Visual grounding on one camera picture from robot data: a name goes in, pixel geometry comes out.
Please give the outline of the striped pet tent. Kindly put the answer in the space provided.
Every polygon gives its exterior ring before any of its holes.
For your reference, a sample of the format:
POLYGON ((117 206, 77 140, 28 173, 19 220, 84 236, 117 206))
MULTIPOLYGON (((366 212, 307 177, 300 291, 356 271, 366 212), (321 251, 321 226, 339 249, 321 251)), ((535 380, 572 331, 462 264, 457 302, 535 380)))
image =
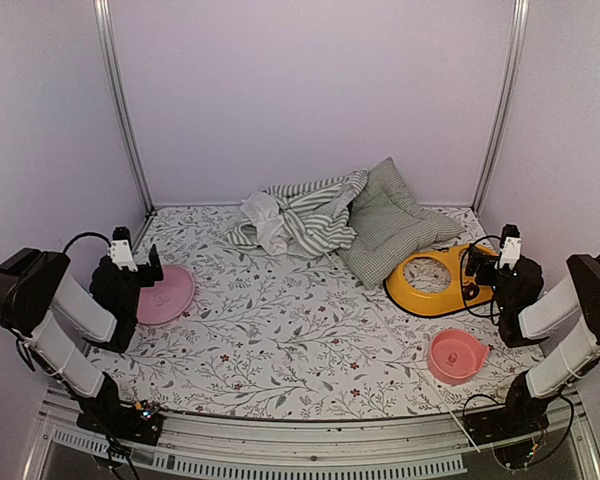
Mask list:
POLYGON ((243 250, 262 249, 270 256, 315 258, 351 247, 349 206, 367 184, 368 172, 301 184, 281 184, 253 192, 241 202, 240 220, 225 238, 243 250))

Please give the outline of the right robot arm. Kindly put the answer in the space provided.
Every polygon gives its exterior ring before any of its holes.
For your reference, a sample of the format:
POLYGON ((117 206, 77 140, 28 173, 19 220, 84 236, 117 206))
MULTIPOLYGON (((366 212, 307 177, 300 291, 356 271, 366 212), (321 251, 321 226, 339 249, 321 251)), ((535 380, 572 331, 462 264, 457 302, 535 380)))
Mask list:
POLYGON ((568 274, 546 293, 538 263, 516 253, 481 253, 472 244, 461 257, 462 274, 488 286, 497 307, 497 327, 510 348, 539 344, 571 316, 578 320, 551 353, 509 387, 497 427, 517 436, 544 414, 547 405, 568 384, 582 378, 600 361, 600 254, 573 254, 568 274))

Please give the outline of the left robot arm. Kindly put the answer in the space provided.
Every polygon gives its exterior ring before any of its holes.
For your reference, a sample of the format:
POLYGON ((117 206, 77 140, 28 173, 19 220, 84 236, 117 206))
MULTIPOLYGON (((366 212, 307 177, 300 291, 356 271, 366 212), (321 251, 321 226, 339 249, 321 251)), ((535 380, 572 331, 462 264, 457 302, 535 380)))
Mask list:
POLYGON ((92 364, 60 326, 67 320, 90 344, 114 353, 130 345, 142 289, 163 280, 159 254, 137 265, 127 242, 115 241, 83 287, 69 270, 66 252, 24 248, 0 264, 0 326, 62 382, 84 412, 108 434, 128 426, 128 413, 147 421, 158 411, 148 401, 124 405, 115 381, 92 364))

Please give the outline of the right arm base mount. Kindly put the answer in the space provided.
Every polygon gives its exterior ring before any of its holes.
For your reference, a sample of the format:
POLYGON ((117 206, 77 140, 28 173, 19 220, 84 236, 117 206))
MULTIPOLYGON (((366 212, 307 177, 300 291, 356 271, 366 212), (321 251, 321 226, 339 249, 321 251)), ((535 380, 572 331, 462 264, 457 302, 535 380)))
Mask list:
POLYGON ((462 414, 462 423, 477 445, 542 433, 549 427, 545 411, 498 406, 462 414))

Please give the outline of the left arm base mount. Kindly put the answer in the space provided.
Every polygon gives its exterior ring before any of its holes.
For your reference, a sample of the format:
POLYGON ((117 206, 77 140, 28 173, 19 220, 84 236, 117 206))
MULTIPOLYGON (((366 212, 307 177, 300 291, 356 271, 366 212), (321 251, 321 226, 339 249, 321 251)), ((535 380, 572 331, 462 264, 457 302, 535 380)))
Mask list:
POLYGON ((165 418, 160 413, 146 415, 144 410, 122 404, 97 405, 94 399, 80 403, 76 425, 84 430, 116 440, 156 446, 165 418))

